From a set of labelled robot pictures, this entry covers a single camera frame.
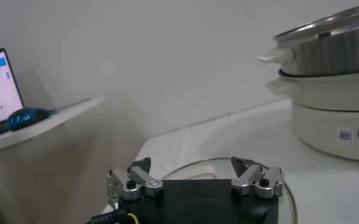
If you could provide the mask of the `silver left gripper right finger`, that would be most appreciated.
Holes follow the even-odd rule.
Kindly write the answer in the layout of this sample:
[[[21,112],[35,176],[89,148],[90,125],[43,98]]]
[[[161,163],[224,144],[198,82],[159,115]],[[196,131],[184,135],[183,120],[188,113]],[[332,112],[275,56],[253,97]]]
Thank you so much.
[[[231,180],[231,188],[240,197],[249,194],[263,199],[281,197],[285,184],[284,173],[279,167],[265,167],[251,159],[231,157],[237,175]]]

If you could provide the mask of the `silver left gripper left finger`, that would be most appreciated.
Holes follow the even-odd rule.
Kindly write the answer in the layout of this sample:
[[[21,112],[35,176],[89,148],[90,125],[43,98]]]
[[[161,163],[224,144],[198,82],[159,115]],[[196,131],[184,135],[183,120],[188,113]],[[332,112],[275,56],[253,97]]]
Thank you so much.
[[[134,161],[126,171],[110,169],[106,176],[107,199],[115,201],[135,201],[143,195],[162,198],[165,193],[164,183],[150,176],[151,158]]]

